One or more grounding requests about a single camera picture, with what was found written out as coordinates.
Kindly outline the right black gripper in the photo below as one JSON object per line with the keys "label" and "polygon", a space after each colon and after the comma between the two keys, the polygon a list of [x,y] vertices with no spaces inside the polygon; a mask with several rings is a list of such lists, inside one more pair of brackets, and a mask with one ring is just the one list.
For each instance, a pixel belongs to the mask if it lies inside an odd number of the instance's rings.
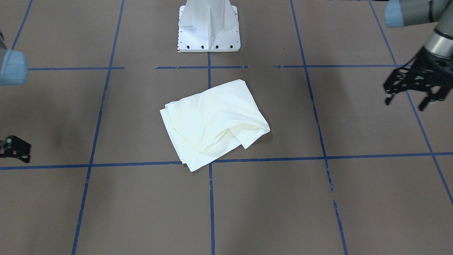
{"label": "right black gripper", "polygon": [[32,145],[19,137],[10,135],[0,141],[1,158],[16,158],[23,163],[29,163],[31,159]]}

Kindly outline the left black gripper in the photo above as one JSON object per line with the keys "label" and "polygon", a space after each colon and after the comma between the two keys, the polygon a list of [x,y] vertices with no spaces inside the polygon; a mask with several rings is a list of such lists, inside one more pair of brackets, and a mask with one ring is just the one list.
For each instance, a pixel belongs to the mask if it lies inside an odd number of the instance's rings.
{"label": "left black gripper", "polygon": [[421,48],[405,65],[394,69],[383,84],[385,105],[390,105],[396,94],[414,90],[425,92],[419,111],[436,102],[443,102],[452,90],[452,57],[442,57]]}

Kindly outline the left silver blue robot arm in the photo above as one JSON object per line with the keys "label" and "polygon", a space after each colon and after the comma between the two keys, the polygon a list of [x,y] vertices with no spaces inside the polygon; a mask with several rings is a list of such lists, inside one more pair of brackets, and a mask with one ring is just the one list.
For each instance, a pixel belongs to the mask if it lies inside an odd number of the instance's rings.
{"label": "left silver blue robot arm", "polygon": [[389,28],[436,23],[421,49],[405,65],[392,71],[384,82],[385,104],[408,90],[425,92],[419,111],[443,101],[453,87],[453,3],[451,0],[390,0],[384,22]]}

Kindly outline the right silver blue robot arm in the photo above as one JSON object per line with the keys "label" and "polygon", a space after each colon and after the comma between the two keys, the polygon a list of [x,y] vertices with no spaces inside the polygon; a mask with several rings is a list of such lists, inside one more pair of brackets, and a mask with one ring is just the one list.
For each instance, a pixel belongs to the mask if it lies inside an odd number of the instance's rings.
{"label": "right silver blue robot arm", "polygon": [[[0,85],[23,85],[29,77],[29,63],[26,56],[7,48],[5,37],[0,34]],[[31,144],[9,135],[0,142],[1,158],[16,158],[23,163],[29,163],[31,159]]]}

